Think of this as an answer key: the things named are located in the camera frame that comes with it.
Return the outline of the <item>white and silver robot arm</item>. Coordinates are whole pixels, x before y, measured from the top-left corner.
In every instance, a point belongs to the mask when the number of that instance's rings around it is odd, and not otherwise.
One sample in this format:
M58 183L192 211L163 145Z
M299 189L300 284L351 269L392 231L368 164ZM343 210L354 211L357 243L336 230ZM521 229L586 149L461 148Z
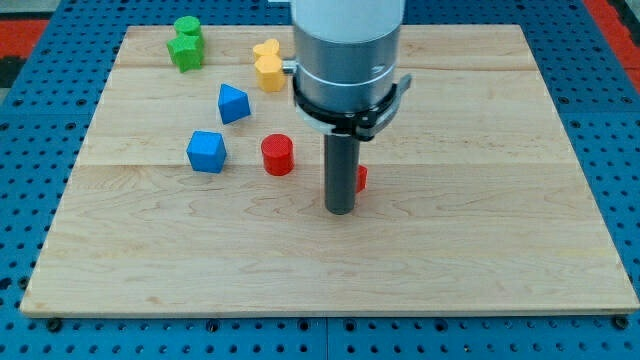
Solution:
M390 92L404 0L292 0L297 90L333 112L359 112Z

